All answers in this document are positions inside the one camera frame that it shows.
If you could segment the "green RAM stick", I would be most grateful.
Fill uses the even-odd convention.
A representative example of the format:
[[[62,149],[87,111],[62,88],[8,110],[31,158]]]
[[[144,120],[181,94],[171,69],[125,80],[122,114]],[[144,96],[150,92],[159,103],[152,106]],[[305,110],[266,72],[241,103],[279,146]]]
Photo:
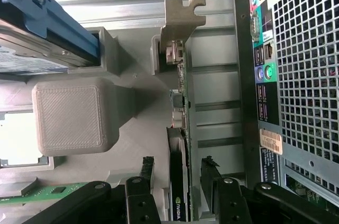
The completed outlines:
[[[40,186],[31,189],[22,196],[0,198],[0,205],[26,204],[38,201],[62,199],[86,184],[87,182],[53,186]]]

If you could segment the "hard disk in blue caddy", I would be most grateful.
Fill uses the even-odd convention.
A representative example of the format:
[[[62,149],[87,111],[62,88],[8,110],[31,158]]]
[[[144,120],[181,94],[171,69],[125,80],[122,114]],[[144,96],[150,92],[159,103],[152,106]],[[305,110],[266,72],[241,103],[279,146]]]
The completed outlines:
[[[0,74],[63,73],[100,63],[98,37],[55,0],[0,0]]]

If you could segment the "grey printed parts rack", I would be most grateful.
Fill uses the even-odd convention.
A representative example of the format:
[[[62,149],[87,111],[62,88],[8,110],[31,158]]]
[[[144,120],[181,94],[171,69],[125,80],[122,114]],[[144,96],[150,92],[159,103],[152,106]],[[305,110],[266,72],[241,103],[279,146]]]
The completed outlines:
[[[0,74],[0,120],[33,113],[37,164],[5,166],[0,160],[0,198],[39,186],[108,181],[135,175],[153,157],[152,193],[162,220],[170,219],[170,90],[174,71],[154,74],[151,45],[159,28],[91,28],[103,52],[100,66],[63,73]],[[0,224],[23,224],[56,200],[0,205]]]

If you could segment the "black open PC case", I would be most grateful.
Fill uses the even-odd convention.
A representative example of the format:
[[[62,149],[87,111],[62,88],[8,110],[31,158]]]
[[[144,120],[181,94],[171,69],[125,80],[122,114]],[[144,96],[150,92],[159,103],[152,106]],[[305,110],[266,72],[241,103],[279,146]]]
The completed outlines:
[[[235,0],[253,224],[339,224],[339,0]]]

